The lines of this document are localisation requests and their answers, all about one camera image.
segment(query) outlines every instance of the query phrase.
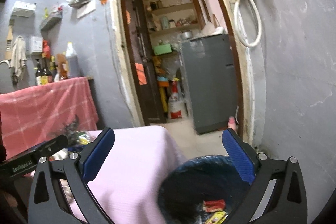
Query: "black plastic bag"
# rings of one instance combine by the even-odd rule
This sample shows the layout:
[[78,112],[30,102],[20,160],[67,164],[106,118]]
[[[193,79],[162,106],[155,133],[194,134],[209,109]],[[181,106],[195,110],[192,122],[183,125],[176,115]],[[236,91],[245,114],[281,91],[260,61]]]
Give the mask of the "black plastic bag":
[[211,215],[202,211],[203,201],[224,199],[230,214],[249,188],[229,157],[203,156],[187,161],[164,180],[158,203],[168,224],[193,224]]

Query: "beige floor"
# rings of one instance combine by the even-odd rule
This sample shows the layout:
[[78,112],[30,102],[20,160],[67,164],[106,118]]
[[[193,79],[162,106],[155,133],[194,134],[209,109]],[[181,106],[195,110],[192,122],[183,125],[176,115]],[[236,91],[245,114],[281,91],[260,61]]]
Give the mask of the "beige floor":
[[197,135],[188,118],[158,125],[169,131],[188,159],[206,155],[228,155],[222,144],[222,131]]

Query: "beige cloth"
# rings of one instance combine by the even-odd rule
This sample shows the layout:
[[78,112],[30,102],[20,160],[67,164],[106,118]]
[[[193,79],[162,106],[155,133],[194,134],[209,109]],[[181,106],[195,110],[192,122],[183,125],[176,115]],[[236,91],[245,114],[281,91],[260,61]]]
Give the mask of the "beige cloth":
[[26,43],[22,36],[18,35],[12,49],[10,66],[15,67],[15,75],[22,77],[26,68]]

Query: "open door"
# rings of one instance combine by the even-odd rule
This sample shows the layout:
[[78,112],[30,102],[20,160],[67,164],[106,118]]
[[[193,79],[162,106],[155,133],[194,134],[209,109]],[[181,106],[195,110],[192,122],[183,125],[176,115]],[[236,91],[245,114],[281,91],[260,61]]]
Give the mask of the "open door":
[[165,123],[142,0],[124,0],[124,26],[132,75],[145,125]]

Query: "gray corner shelf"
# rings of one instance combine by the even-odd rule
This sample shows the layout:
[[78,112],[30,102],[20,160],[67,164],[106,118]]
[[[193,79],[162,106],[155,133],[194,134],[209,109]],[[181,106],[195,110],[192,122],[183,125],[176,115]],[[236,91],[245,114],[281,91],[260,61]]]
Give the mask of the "gray corner shelf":
[[60,22],[62,18],[63,18],[62,12],[51,14],[41,22],[40,31],[41,32],[49,31],[53,26],[55,26],[58,22]]

